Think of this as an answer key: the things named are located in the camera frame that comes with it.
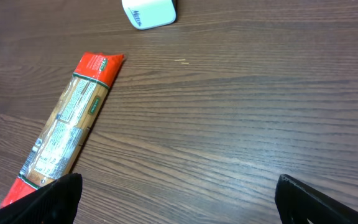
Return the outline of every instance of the wooden tabletop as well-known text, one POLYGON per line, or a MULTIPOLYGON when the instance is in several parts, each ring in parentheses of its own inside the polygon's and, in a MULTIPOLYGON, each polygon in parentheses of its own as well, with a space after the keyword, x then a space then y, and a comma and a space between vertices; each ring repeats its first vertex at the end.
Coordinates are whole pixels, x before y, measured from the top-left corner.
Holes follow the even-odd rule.
POLYGON ((177 11, 136 30, 118 0, 0 0, 0 203, 91 51, 127 59, 74 168, 75 223, 280 223, 282 173, 358 211, 358 0, 177 11))

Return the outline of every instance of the barcode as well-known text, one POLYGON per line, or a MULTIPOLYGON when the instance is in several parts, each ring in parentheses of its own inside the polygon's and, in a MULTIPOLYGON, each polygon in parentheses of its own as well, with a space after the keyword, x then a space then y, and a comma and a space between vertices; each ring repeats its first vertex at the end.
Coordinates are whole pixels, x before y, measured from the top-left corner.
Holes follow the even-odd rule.
POLYGON ((32 159, 34 158, 36 153, 37 153, 37 151, 31 150, 29 156, 27 157, 27 159, 24 162, 22 169, 19 172, 20 174, 25 175, 25 173, 29 169, 30 163, 32 162, 32 159))

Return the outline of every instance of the spaghetti package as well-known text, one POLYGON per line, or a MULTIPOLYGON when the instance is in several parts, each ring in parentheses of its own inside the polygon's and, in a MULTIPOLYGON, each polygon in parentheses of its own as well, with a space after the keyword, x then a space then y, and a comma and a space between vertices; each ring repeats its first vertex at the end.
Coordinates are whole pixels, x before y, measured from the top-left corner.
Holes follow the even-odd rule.
POLYGON ((1 207, 70 171, 123 59, 84 54, 1 207))

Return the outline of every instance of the white container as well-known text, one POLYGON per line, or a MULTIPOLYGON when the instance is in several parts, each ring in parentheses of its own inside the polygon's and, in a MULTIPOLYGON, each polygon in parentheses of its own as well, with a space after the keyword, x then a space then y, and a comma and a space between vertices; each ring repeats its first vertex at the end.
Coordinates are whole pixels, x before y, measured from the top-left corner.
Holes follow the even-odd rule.
POLYGON ((128 19, 141 30, 175 22, 175 3, 173 0, 122 0, 128 19))

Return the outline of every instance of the black object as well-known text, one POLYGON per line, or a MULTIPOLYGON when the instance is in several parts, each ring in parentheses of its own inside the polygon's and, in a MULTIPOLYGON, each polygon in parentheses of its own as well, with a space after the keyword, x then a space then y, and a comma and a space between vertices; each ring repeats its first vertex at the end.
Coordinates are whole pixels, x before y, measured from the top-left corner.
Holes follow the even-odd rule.
POLYGON ((73 223, 82 193, 82 176, 67 174, 0 209, 0 224, 73 223))
POLYGON ((358 223, 358 212, 282 174, 276 186, 275 201, 283 224, 358 223))

